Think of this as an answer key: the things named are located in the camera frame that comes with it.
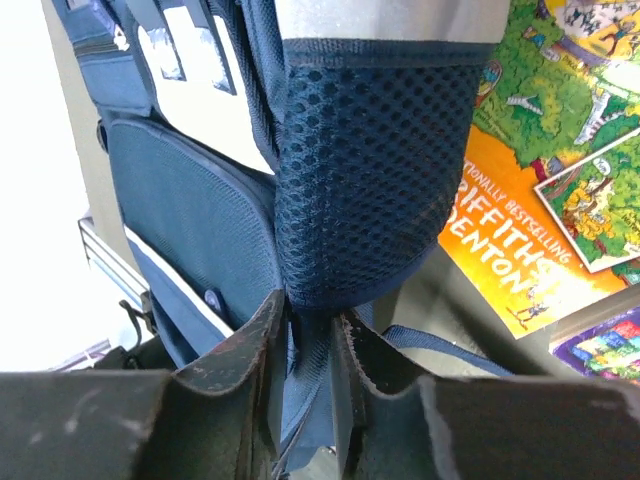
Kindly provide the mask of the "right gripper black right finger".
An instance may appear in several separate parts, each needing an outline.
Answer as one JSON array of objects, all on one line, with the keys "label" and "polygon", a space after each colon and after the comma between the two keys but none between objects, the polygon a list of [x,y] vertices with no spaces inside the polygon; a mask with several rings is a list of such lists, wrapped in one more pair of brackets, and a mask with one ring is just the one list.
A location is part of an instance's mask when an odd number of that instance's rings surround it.
[{"label": "right gripper black right finger", "polygon": [[624,381],[445,378],[353,312],[331,324],[343,479],[635,479],[639,390]]}]

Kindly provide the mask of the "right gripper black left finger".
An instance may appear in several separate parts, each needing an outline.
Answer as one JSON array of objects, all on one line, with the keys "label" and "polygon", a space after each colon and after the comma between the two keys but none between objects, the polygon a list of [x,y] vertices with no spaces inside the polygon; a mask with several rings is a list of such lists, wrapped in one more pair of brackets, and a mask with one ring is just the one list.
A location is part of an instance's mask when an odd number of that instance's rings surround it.
[{"label": "right gripper black left finger", "polygon": [[1,378],[5,479],[267,479],[280,447],[285,296],[176,372]]}]

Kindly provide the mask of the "navy blue backpack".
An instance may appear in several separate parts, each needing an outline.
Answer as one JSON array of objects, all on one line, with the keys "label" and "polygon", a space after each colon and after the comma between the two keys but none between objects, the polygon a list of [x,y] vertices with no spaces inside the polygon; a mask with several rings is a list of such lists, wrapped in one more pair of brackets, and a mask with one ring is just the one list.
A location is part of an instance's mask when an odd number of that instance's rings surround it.
[{"label": "navy blue backpack", "polygon": [[463,173],[505,1],[57,1],[99,116],[151,332],[174,372],[285,296],[280,447],[267,479],[334,447],[331,324],[403,354],[503,369],[372,327],[424,263]]}]

